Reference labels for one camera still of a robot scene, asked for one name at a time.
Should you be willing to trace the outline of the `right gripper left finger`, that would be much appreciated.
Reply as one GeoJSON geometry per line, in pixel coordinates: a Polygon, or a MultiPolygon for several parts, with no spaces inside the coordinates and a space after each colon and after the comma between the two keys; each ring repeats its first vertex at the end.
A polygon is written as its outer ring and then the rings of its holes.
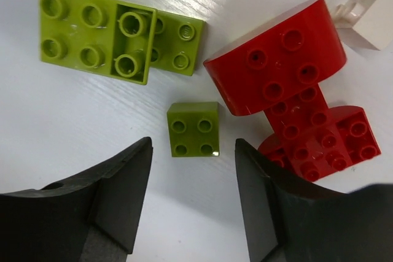
{"type": "Polygon", "coordinates": [[[125,261],[134,250],[152,164],[143,137],[40,190],[1,195],[2,261],[125,261]]]}

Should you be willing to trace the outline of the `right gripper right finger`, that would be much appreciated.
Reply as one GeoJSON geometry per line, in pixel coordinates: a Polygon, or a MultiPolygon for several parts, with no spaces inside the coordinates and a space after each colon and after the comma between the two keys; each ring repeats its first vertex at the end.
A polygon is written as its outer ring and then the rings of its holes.
{"type": "Polygon", "coordinates": [[[235,164],[251,261],[392,260],[392,185],[320,187],[244,139],[236,140],[235,164]]]}

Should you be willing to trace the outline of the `small green square lego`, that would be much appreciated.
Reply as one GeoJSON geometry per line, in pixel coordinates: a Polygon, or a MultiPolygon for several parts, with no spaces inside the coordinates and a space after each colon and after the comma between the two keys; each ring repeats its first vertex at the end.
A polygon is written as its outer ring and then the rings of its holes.
{"type": "Polygon", "coordinates": [[[219,156],[218,102],[175,102],[166,116],[173,157],[219,156]]]}

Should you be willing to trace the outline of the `red lego cluster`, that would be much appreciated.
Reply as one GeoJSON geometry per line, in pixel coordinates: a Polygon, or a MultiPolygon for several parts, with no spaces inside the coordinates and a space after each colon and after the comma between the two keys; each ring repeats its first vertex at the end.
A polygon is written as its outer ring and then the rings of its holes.
{"type": "Polygon", "coordinates": [[[273,133],[259,152],[314,182],[381,153],[363,108],[329,107],[319,87],[346,61],[325,0],[309,0],[204,66],[233,115],[266,115],[273,133]]]}

